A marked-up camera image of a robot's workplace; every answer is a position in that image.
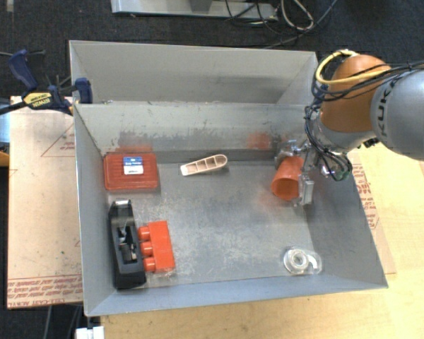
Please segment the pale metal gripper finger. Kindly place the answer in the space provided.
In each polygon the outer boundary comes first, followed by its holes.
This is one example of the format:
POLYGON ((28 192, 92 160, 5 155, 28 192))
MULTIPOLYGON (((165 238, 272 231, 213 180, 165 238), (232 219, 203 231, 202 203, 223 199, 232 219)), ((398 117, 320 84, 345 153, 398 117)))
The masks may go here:
POLYGON ((298 181, 300 205, 309 205, 313 201, 314 181, 307 174, 301 174, 298 181))

